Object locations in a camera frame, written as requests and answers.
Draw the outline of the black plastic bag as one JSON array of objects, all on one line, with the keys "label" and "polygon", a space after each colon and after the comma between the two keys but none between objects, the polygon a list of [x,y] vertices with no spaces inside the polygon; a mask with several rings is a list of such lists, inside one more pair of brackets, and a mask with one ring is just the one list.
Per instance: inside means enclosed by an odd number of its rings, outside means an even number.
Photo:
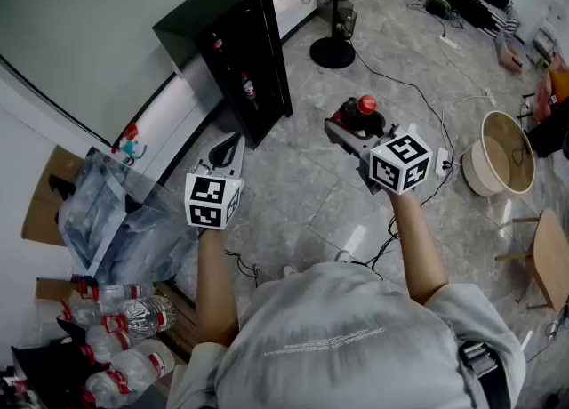
[{"label": "black plastic bag", "polygon": [[66,338],[38,348],[12,348],[15,369],[45,409],[97,409],[84,388],[88,377],[100,370],[82,351],[86,330],[62,319],[57,324]]}]

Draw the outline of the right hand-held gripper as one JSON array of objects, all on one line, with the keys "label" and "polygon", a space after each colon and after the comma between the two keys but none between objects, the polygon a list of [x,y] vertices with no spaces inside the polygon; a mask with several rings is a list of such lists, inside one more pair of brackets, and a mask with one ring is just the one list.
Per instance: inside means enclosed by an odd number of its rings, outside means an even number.
[{"label": "right hand-held gripper", "polygon": [[429,175],[433,152],[417,133],[417,125],[404,130],[378,111],[364,115],[365,136],[345,129],[326,118],[325,134],[332,144],[340,145],[359,160],[357,172],[374,195],[379,190],[402,195],[415,189]]}]

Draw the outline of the green striped ball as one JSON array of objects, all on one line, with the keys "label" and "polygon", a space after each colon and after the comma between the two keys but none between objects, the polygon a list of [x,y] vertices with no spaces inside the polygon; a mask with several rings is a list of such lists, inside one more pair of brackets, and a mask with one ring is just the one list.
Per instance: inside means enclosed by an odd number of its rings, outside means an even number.
[{"label": "green striped ball", "polygon": [[425,10],[441,19],[447,19],[451,13],[451,5],[446,0],[426,0]]}]

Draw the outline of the wooden stool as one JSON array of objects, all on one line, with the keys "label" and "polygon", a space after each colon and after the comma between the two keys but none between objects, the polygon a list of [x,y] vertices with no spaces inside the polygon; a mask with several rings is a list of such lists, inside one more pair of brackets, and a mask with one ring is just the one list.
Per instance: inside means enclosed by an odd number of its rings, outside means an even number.
[{"label": "wooden stool", "polygon": [[515,218],[516,223],[536,223],[533,241],[528,250],[496,256],[496,261],[522,260],[545,302],[528,306],[527,310],[560,311],[569,301],[569,241],[555,213],[546,209],[538,217]]}]

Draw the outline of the clear acrylic box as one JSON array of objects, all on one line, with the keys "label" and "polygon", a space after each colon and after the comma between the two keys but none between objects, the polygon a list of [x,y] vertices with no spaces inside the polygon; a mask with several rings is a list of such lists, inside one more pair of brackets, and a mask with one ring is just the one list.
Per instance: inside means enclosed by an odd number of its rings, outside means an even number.
[{"label": "clear acrylic box", "polygon": [[99,284],[169,280],[196,250],[197,230],[181,198],[98,149],[87,154],[74,186],[58,229]]}]

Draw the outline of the brown cardboard sheet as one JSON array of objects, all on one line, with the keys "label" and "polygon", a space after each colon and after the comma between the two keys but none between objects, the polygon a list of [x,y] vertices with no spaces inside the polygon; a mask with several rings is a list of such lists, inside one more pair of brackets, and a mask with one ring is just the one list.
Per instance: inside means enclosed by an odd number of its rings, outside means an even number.
[{"label": "brown cardboard sheet", "polygon": [[58,229],[59,209],[76,191],[74,181],[84,163],[56,146],[36,185],[20,236],[41,244],[65,246]]}]

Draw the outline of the black white striped mat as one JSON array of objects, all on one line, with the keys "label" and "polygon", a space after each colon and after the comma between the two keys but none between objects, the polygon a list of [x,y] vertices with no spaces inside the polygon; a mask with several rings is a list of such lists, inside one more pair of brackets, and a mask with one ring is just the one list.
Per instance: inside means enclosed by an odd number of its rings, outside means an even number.
[{"label": "black white striped mat", "polygon": [[513,36],[519,27],[519,18],[512,0],[445,0],[451,11],[467,23],[495,40],[502,33]]}]

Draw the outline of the wooden slat bench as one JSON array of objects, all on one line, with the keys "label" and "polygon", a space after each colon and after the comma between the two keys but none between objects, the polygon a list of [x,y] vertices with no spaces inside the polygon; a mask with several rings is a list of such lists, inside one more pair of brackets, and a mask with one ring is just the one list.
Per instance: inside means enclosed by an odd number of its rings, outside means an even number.
[{"label": "wooden slat bench", "polygon": [[159,333],[157,338],[172,351],[179,363],[187,364],[198,344],[195,304],[171,280],[155,283],[155,293],[172,303],[176,317],[173,327]]}]

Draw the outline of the person's right forearm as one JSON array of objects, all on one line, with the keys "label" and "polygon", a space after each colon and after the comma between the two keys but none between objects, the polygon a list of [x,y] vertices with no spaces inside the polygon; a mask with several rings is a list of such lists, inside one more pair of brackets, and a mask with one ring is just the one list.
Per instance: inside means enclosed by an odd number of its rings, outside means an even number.
[{"label": "person's right forearm", "polygon": [[441,254],[433,240],[416,194],[389,194],[395,215],[404,263],[405,283],[410,297],[424,305],[448,277]]}]

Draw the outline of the person's left forearm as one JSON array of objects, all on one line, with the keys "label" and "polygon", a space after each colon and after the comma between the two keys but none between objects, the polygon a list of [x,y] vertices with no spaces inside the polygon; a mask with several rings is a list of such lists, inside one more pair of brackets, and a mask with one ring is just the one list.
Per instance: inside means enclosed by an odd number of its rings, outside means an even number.
[{"label": "person's left forearm", "polygon": [[228,348],[239,333],[239,323],[226,257],[222,231],[205,229],[197,258],[197,338]]}]

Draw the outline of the cartoon toy figure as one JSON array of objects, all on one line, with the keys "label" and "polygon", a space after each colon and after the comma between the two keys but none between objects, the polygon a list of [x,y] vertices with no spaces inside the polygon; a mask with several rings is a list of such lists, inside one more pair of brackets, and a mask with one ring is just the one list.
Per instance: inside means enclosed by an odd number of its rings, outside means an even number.
[{"label": "cartoon toy figure", "polygon": [[130,123],[125,128],[118,145],[111,149],[111,156],[126,166],[134,166],[138,160],[143,158],[147,150],[147,145],[139,137],[137,125]]}]

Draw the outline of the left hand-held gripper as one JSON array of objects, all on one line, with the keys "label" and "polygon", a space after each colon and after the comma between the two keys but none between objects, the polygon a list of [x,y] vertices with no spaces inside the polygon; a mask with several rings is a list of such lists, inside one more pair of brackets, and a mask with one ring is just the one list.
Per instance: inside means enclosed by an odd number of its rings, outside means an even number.
[{"label": "left hand-held gripper", "polygon": [[188,224],[203,229],[225,229],[242,196],[241,178],[245,137],[238,132],[220,136],[186,174],[184,206]]}]

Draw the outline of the person's grey t-shirt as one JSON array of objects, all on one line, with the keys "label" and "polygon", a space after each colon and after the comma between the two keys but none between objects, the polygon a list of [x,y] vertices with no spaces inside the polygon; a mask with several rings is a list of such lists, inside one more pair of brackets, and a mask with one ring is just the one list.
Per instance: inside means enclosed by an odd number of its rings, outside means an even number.
[{"label": "person's grey t-shirt", "polygon": [[525,356],[478,287],[419,304],[370,269],[318,263],[262,285],[231,345],[197,345],[167,409],[486,409],[467,341],[497,353],[516,402]]}]

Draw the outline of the pile of clear water bottles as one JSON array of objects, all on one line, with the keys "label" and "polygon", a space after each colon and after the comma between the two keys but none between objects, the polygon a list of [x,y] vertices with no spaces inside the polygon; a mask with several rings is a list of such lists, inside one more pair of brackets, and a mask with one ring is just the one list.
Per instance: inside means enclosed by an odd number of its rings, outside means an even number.
[{"label": "pile of clear water bottles", "polygon": [[121,409],[173,370],[174,355],[156,335],[176,314],[153,285],[81,284],[60,304],[58,323],[94,369],[81,386],[85,405]]}]

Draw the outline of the small brown cardboard box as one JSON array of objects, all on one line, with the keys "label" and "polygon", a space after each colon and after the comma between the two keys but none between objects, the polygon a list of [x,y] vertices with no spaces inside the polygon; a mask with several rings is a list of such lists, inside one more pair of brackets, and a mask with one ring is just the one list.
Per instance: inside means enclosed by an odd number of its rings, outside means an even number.
[{"label": "small brown cardboard box", "polygon": [[39,301],[66,301],[72,292],[79,291],[77,281],[38,278],[36,280],[35,298]]}]

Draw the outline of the cola bottle red cap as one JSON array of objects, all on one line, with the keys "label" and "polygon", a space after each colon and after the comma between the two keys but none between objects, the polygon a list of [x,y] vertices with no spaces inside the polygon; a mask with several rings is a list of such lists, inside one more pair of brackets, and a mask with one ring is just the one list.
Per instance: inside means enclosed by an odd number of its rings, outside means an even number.
[{"label": "cola bottle red cap", "polygon": [[347,98],[334,113],[333,119],[352,132],[374,134],[383,130],[384,119],[376,110],[377,102],[371,95]]}]

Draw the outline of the black mini fridge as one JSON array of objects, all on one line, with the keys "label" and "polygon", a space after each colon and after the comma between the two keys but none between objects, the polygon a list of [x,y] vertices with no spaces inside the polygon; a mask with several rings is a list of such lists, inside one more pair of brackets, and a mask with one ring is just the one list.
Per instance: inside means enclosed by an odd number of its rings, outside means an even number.
[{"label": "black mini fridge", "polygon": [[[179,69],[203,58],[251,148],[282,116],[292,115],[273,0],[186,0],[153,30]],[[222,40],[220,51],[212,48],[212,33]],[[252,81],[258,110],[245,96],[243,73]]]}]

